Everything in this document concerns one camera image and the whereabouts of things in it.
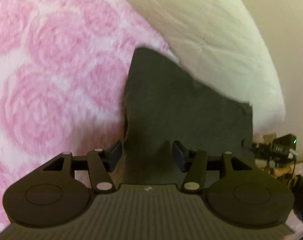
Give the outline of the person's right hand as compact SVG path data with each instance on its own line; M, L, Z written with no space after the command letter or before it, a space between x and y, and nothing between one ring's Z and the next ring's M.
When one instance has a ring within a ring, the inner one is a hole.
M271 166L267 165L263 171L289 188L293 188L298 181L294 168L291 165L278 168L272 168Z

